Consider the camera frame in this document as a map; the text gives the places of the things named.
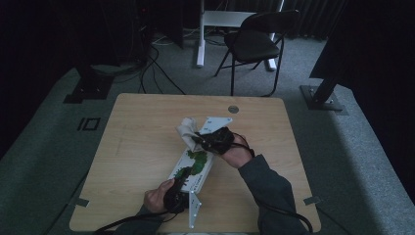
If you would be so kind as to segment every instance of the chair leg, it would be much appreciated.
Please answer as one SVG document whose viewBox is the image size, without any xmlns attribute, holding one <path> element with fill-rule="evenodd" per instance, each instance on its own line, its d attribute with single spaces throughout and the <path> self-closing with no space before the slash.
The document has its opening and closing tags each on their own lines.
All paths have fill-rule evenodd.
<svg viewBox="0 0 415 235">
<path fill-rule="evenodd" d="M 220 69 L 222 69 L 223 63 L 225 63 L 226 58 L 228 58 L 229 52 L 230 52 L 230 50 L 228 49 L 228 51 L 227 51 L 227 52 L 226 52 L 226 54 L 225 54 L 225 57 L 223 57 L 223 60 L 222 60 L 222 62 L 220 63 L 219 68 L 217 68 L 217 71 L 216 71 L 216 73 L 214 74 L 214 76 L 217 76 L 217 74 L 219 73 Z"/>
<path fill-rule="evenodd" d="M 278 64 L 277 64 L 277 71 L 275 73 L 274 87 L 270 93 L 268 93 L 267 95 L 263 95 L 262 97 L 271 96 L 272 94 L 274 94 L 275 90 L 277 89 L 278 76 L 280 74 L 280 66 L 281 66 L 281 55 L 278 57 Z"/>
<path fill-rule="evenodd" d="M 258 67 L 258 66 L 259 66 L 259 64 L 261 64 L 261 63 L 262 63 L 262 61 L 260 61 L 260 62 L 256 63 L 256 65 L 253 67 L 253 70 L 255 70 L 255 69 L 256 69 L 256 67 Z"/>
<path fill-rule="evenodd" d="M 234 85 L 235 85 L 235 58 L 232 56 L 231 96 L 233 96 Z"/>
</svg>

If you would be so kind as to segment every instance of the white box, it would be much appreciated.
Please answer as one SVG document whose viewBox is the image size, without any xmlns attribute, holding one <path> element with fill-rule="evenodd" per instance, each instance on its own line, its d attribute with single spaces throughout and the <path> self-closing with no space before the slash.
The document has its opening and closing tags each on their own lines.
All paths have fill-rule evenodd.
<svg viewBox="0 0 415 235">
<path fill-rule="evenodd" d="M 192 151 L 187 148 L 168 178 L 175 177 L 181 168 L 191 166 L 191 174 L 187 178 L 181 191 L 185 193 L 194 191 L 195 194 L 198 194 L 208 177 L 214 159 L 215 155 L 211 152 L 200 151 L 192 153 Z"/>
</svg>

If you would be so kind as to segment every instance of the small round sticker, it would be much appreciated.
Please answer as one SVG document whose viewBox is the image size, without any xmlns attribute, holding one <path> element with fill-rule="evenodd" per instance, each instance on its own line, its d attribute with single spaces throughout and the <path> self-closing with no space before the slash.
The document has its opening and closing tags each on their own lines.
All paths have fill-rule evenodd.
<svg viewBox="0 0 415 235">
<path fill-rule="evenodd" d="M 237 106 L 229 106 L 228 111 L 231 114 L 237 114 L 239 112 L 239 108 Z"/>
</svg>

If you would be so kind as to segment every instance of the black equipment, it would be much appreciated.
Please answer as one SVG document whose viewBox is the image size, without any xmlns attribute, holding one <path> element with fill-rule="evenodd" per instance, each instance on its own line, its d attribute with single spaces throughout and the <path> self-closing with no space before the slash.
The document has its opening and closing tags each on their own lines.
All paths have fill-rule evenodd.
<svg viewBox="0 0 415 235">
<path fill-rule="evenodd" d="M 228 151 L 235 139 L 233 133 L 228 127 L 222 127 L 212 134 L 200 134 L 196 132 L 199 137 L 192 137 L 192 139 L 204 148 L 204 150 L 214 154 L 222 155 Z"/>
<path fill-rule="evenodd" d="M 189 194 L 181 192 L 181 188 L 189 177 L 192 168 L 184 167 L 180 175 L 176 175 L 174 185 L 164 195 L 164 207 L 170 213 L 181 213 L 189 208 Z"/>
</svg>

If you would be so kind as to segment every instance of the gray sleeve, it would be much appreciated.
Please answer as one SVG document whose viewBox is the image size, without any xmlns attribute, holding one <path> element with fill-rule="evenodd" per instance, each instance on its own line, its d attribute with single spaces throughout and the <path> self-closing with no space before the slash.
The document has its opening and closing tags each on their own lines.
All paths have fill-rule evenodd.
<svg viewBox="0 0 415 235">
<path fill-rule="evenodd" d="M 257 224 L 261 234 L 308 234 L 299 219 L 271 211 L 258 202 L 296 212 L 291 183 L 271 169 L 262 155 L 240 167 L 239 172 L 259 206 Z"/>
</svg>

